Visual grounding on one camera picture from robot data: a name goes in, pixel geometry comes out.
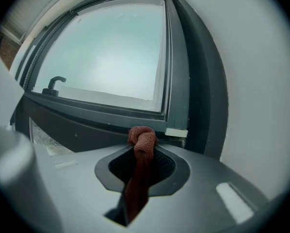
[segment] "knot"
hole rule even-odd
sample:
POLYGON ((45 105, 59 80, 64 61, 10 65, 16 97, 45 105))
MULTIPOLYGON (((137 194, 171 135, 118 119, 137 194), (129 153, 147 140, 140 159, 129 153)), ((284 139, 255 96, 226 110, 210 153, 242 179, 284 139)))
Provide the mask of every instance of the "knot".
POLYGON ((134 143, 136 158, 139 154, 146 153, 152 159, 155 143, 158 143, 155 131, 150 127, 136 126, 129 132, 129 142, 134 143))

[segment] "white wall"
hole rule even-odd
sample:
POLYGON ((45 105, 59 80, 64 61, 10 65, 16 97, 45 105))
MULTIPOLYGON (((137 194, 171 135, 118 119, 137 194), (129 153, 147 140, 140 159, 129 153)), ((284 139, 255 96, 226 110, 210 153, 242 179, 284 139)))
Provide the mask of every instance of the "white wall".
POLYGON ((0 127, 8 127, 23 93, 0 58, 0 127))
POLYGON ((290 28, 271 0, 186 0, 208 27, 226 72, 221 161, 268 198, 290 181, 290 28))

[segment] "gray plastic surface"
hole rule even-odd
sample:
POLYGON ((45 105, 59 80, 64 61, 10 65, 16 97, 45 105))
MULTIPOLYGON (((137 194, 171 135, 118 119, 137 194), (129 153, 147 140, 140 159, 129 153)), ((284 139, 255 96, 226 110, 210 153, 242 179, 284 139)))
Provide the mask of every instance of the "gray plastic surface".
MULTIPOLYGON (((54 165, 66 164, 66 167, 57 170, 61 181, 69 187, 73 197, 77 198, 80 204, 103 215, 117 205, 121 194, 105 189, 95 176, 95 164, 104 156, 125 146, 127 145, 57 155, 49 160, 54 165)), ((185 159, 191 168, 191 175, 174 195, 150 198, 145 208, 128 227, 134 232, 214 232, 235 225, 215 189, 223 182, 230 182, 254 209, 267 202, 247 180, 219 161, 170 145, 160 146, 185 159)), ((45 155, 42 148, 35 146, 37 160, 39 155, 45 155)))
POLYGON ((267 202, 253 185, 219 161, 160 144, 186 160, 191 175, 175 194, 150 198, 127 228, 119 226, 103 215, 117 205, 121 194, 106 190, 94 169, 98 160, 125 146, 48 156, 44 146, 34 144, 33 151, 22 135, 1 130, 0 160, 9 157, 12 162, 9 169, 0 168, 0 187, 21 216, 36 229, 51 227, 49 232, 224 230, 235 221, 215 190, 223 182, 230 182, 254 210, 267 202))
POLYGON ((39 232, 63 232, 61 220, 23 134, 0 129, 0 190, 12 208, 39 232))

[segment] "window frame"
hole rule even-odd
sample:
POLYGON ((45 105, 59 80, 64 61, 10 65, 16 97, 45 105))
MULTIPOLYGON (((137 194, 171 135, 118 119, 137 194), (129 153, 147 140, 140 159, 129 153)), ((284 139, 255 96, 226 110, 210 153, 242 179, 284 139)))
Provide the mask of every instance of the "window frame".
POLYGON ((31 55, 26 56, 26 65, 22 67, 24 71, 20 77, 20 85, 25 90, 24 96, 58 114, 80 120, 123 128, 144 125, 163 133, 167 129, 185 131, 189 109, 189 66, 183 29, 172 0, 164 0, 167 36, 161 111, 116 107, 31 92, 45 55, 64 28, 77 12, 104 1, 109 0, 86 0, 58 17, 46 31, 41 32, 31 55))

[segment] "frosted glass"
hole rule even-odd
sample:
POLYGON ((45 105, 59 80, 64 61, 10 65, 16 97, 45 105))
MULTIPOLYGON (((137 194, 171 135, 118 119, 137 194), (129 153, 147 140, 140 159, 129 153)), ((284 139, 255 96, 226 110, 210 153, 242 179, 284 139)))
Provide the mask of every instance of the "frosted glass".
POLYGON ((162 32, 158 5, 123 4, 76 16, 47 53, 33 91, 63 76, 65 87, 153 100, 162 32))

